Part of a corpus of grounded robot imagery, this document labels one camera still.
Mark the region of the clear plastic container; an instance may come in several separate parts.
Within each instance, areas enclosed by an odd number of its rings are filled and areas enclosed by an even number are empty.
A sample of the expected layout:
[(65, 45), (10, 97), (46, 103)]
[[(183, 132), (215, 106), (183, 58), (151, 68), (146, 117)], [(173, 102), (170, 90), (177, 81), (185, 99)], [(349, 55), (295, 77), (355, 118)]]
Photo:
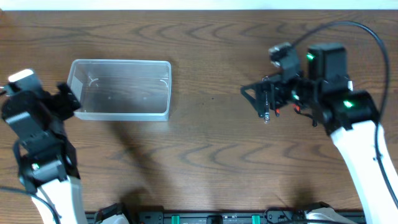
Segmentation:
[(67, 84), (92, 121), (167, 121), (172, 66), (161, 60), (76, 59)]

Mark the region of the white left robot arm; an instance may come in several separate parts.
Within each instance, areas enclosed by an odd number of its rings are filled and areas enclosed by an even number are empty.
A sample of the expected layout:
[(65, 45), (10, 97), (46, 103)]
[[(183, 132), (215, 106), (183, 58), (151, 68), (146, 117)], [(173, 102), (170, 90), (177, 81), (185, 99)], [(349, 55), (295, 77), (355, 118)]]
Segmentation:
[(20, 191), (31, 197), (44, 223), (86, 223), (76, 149), (65, 120), (81, 104), (66, 83), (51, 95), (40, 84), (8, 83), (1, 118), (16, 133), (12, 147)]

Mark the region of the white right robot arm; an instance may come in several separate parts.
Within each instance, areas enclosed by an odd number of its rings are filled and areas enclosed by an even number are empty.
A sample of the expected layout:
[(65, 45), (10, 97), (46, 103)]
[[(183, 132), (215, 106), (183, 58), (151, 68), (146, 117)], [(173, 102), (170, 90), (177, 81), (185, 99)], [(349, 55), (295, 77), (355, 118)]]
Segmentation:
[(308, 75), (288, 42), (269, 49), (279, 72), (243, 86), (242, 95), (265, 123), (270, 112), (293, 104), (314, 126), (323, 125), (348, 167), (367, 223), (392, 223), (397, 217), (397, 172), (388, 153), (380, 113), (371, 95), (355, 91), (348, 75), (346, 50), (339, 43), (308, 48)]

